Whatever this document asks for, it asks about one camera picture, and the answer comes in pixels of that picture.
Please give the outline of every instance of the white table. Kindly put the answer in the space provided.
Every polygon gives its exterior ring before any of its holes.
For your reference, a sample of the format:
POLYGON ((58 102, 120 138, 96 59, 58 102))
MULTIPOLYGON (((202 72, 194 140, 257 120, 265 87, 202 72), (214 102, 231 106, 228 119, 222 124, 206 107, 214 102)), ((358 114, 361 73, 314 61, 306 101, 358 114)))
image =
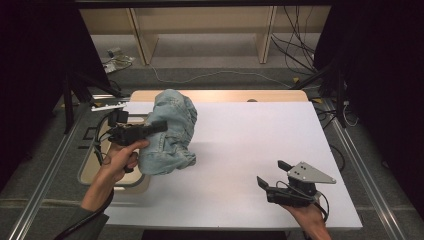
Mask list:
MULTIPOLYGON (((305 161, 337 180, 317 184, 330 203, 327 227, 359 229, 362 224, 338 171, 314 108, 309 102, 204 103, 189 150, 197 163, 152 176, 143 193, 116 192, 108 224, 149 229, 288 230, 293 217, 268 203, 256 176, 273 185, 288 182, 277 160, 305 161)), ((129 103, 146 113, 153 103, 129 103)))

